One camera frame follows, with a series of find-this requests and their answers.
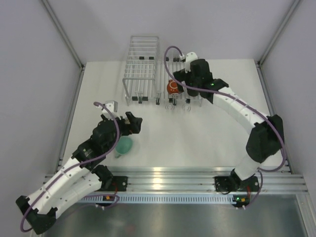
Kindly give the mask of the teal mug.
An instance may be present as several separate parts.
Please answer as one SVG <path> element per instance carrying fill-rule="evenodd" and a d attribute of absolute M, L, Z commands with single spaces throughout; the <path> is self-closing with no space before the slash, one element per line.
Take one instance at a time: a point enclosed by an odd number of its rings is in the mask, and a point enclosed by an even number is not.
<path fill-rule="evenodd" d="M 129 137 L 122 136 L 115 147 L 115 158 L 119 158 L 127 153 L 133 147 L 133 140 Z"/>

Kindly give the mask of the brown mug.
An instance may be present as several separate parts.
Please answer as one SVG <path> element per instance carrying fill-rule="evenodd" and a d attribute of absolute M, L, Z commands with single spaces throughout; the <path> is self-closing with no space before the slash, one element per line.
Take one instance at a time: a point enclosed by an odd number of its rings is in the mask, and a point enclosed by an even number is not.
<path fill-rule="evenodd" d="M 199 91 L 196 90 L 195 88 L 187 88 L 187 94 L 190 95 L 191 97 L 197 97 L 199 95 Z"/>

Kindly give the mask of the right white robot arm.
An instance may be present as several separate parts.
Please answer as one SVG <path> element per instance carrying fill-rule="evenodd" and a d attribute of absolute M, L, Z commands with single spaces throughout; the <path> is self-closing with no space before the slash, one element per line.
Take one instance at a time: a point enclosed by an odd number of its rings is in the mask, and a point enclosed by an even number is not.
<path fill-rule="evenodd" d="M 179 91 L 184 88 L 191 96 L 200 95 L 221 108 L 248 133 L 246 156 L 225 178 L 218 178 L 216 190 L 223 193 L 240 191 L 254 182 L 261 164 L 278 151 L 284 150 L 283 121 L 278 115 L 268 116 L 240 99 L 222 79 L 215 79 L 204 59 L 189 63 L 188 70 L 173 72 Z"/>

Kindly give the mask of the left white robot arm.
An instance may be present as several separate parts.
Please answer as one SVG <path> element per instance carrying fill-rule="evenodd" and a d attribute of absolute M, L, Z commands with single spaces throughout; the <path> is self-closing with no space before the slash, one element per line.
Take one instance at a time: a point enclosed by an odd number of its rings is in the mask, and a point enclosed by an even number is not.
<path fill-rule="evenodd" d="M 16 200 L 22 220 L 37 235 L 49 230 L 64 211 L 87 194 L 112 186 L 113 175 L 101 162 L 122 136 L 140 133 L 143 121 L 132 112 L 125 115 L 102 116 L 90 138 L 78 146 L 53 177 L 32 194 Z"/>

